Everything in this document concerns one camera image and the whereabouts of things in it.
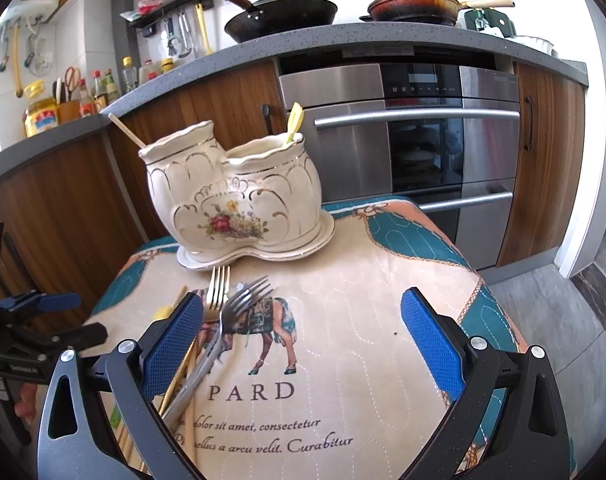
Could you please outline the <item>left hand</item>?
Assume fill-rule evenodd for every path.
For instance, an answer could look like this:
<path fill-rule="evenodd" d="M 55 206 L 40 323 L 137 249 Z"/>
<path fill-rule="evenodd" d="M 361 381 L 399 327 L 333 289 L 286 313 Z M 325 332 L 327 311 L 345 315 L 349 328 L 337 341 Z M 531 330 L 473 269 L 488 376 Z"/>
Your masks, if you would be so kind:
<path fill-rule="evenodd" d="M 3 389 L 0 379 L 0 390 Z M 18 389 L 18 400 L 15 402 L 15 414 L 30 424 L 36 414 L 36 392 L 38 386 L 24 382 Z"/>

